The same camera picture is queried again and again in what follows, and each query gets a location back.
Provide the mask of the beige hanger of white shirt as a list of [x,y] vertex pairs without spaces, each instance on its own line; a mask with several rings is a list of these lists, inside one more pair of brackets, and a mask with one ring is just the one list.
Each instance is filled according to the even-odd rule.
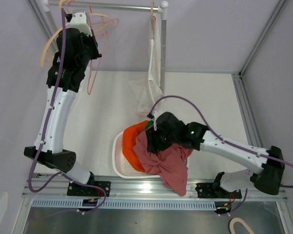
[[155,39],[155,33],[154,33],[154,28],[155,28],[155,20],[156,17],[154,16],[154,1],[151,2],[151,6],[150,6],[150,23],[151,23],[151,39],[154,40]]

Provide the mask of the beige wooden hanger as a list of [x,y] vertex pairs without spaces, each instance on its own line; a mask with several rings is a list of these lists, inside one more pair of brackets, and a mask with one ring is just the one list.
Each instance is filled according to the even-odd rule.
[[[103,46],[103,52],[104,52],[106,44],[107,44],[108,33],[110,31],[112,31],[115,27],[118,26],[119,20],[117,18],[111,18],[110,16],[102,14],[102,13],[92,12],[92,7],[90,5],[87,6],[87,13],[88,13],[88,16],[90,17],[89,21],[90,21],[91,29],[93,29],[94,25],[100,25],[100,27],[95,28],[93,33],[95,36],[98,36],[97,39],[101,39],[101,38],[105,37],[105,43]],[[101,17],[101,20],[92,22],[91,17]],[[63,29],[62,27],[57,29],[55,31],[55,33],[49,38],[49,40],[45,44],[45,46],[42,50],[42,53],[41,53],[41,57],[40,57],[40,67],[41,68],[44,67],[44,64],[46,62],[50,62],[54,58],[55,54],[52,54],[50,52],[49,47],[50,47],[51,43],[58,37],[59,32],[62,29]]]

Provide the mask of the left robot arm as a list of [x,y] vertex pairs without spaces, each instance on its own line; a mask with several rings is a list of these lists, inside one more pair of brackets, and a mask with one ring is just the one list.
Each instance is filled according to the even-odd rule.
[[56,39],[58,51],[47,76],[47,102],[43,122],[33,146],[25,147],[24,155],[33,160],[29,172],[28,186],[34,189],[32,177],[37,164],[54,169],[58,175],[77,184],[83,195],[94,191],[101,196],[106,192],[95,185],[94,174],[76,161],[76,153],[64,149],[63,137],[72,104],[86,68],[93,59],[101,58],[98,44],[90,27],[69,27],[62,29]]

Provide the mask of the green t shirt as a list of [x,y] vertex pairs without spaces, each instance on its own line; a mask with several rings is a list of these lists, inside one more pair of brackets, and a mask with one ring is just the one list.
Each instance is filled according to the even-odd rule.
[[145,126],[145,129],[148,129],[150,126],[152,126],[154,124],[154,121],[153,120],[150,120],[146,126]]

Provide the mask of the pink t shirt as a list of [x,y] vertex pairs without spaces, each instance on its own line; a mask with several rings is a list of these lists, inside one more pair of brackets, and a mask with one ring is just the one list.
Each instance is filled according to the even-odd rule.
[[192,149],[172,144],[163,151],[148,152],[145,132],[140,133],[135,138],[132,149],[145,173],[158,175],[164,184],[173,189],[177,195],[186,195],[188,167],[185,161],[192,154]]

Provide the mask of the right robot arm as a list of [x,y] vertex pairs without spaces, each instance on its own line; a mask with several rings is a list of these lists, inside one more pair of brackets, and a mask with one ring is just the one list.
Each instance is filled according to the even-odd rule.
[[146,130],[147,151],[157,153],[177,144],[186,149],[216,154],[245,167],[234,173],[217,174],[212,191],[217,197],[224,197],[239,189],[256,188],[268,194],[277,195],[285,165],[280,148],[254,147],[239,142],[229,142],[214,134],[206,125],[191,122],[184,124],[165,112],[156,119],[156,126]]

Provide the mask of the orange t shirt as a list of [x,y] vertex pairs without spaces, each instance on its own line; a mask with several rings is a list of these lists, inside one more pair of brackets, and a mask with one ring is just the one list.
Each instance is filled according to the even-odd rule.
[[133,147],[136,145],[136,137],[145,130],[147,124],[148,121],[145,120],[126,128],[123,132],[123,155],[129,164],[138,172],[145,172],[145,170],[138,160]]

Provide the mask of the white t shirt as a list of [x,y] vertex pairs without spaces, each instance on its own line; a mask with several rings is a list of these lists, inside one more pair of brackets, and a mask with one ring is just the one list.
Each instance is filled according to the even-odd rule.
[[152,40],[150,23],[147,74],[143,78],[128,82],[137,102],[135,114],[142,117],[146,117],[155,102],[164,96],[160,88],[161,40],[157,18],[154,33],[155,39]]

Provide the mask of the pink hanger of green shirt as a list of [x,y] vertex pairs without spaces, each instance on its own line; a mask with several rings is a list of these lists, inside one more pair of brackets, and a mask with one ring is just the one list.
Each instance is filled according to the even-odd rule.
[[119,23],[117,18],[112,18],[103,13],[94,12],[92,6],[89,4],[87,5],[86,10],[75,10],[70,12],[68,8],[74,0],[61,0],[59,7],[62,7],[64,2],[66,2],[66,13],[72,14],[71,20],[67,20],[68,28],[76,28],[86,36],[94,37],[98,33],[99,38],[104,37]]

